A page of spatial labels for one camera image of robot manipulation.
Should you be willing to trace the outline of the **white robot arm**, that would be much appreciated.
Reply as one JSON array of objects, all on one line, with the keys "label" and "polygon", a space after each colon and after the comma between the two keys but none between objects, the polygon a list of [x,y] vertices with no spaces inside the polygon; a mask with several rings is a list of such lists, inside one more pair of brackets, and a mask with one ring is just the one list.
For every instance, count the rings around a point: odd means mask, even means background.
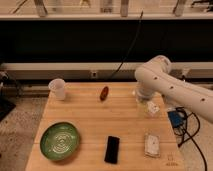
[{"label": "white robot arm", "polygon": [[135,70],[136,98],[151,99],[159,92],[213,123],[213,91],[174,78],[170,71],[171,62],[163,55],[140,65]]}]

